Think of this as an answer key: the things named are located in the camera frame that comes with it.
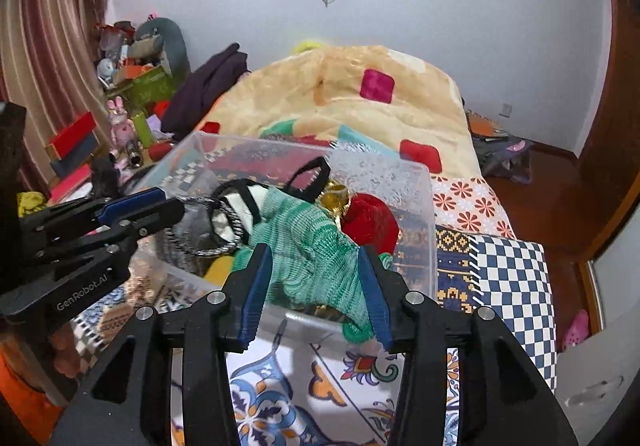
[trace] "bed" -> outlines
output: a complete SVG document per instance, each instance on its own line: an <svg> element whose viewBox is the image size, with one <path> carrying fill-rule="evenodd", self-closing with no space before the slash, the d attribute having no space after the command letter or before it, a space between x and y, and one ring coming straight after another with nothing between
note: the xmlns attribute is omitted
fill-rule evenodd
<svg viewBox="0 0 640 446"><path fill-rule="evenodd" d="M379 46L321 48L291 56L245 78L218 99L198 127L221 134L328 141L356 152L406 155L404 140L437 149L432 174L438 246L438 302L471 312L490 305L514 332L551 389L555 388L555 324L544 251L515 239L500 201L480 175L455 82L426 62ZM201 163L183 169L184 181ZM133 310L131 286L75 322L84 363L106 346ZM155 301L177 309L180 293ZM261 335L228 356L232 401L243 445L378 444L395 419L403 358L374 346L294 346ZM449 349L445 445L457 441L460 400L456 349ZM180 367L173 371L180 401ZM174 444L183 445L179 404L172 405Z"/></svg>

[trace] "power outlet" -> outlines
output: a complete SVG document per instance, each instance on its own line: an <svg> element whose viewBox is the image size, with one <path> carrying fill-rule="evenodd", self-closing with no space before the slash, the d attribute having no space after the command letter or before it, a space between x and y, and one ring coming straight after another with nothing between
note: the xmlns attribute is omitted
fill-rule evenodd
<svg viewBox="0 0 640 446"><path fill-rule="evenodd" d="M512 110L513 110L513 105L511 105L510 103L503 103L502 110L500 111L500 116L508 118L509 116L511 116Z"/></svg>

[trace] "yellow blanket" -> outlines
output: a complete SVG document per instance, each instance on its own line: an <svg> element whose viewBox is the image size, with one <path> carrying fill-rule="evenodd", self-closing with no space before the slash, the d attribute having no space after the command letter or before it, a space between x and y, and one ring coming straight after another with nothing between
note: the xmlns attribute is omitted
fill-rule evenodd
<svg viewBox="0 0 640 446"><path fill-rule="evenodd" d="M391 103L364 99L367 69L394 80ZM295 119L295 136L335 139L347 125L392 150L410 139L440 153L442 173L480 176L460 92L443 71L418 58L380 46L326 47L268 65L220 97L206 121L221 134L257 137L277 122Z"/></svg>

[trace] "green striped knit fabric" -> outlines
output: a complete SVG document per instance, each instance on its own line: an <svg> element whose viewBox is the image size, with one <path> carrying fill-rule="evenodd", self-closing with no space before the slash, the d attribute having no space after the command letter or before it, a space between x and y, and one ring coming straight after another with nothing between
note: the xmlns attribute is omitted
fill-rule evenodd
<svg viewBox="0 0 640 446"><path fill-rule="evenodd" d="M306 201L270 187L249 245L234 260L233 270L246 267L255 245L266 243L273 253L267 301L329 305L351 319L342 326L345 338L361 343L373 336L358 277L358 245L338 231L324 212ZM391 255L380 255L383 266Z"/></svg>

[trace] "wooden floor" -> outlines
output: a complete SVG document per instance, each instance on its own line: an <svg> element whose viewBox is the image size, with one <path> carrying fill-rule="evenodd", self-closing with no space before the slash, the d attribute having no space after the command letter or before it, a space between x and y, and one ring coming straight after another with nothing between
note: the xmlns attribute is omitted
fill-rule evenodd
<svg viewBox="0 0 640 446"><path fill-rule="evenodd" d="M553 293L558 344L580 309L587 309L574 269L577 253L603 227L606 214L580 179L575 159L533 151L531 184L491 177L488 183L511 220L517 238L540 243Z"/></svg>

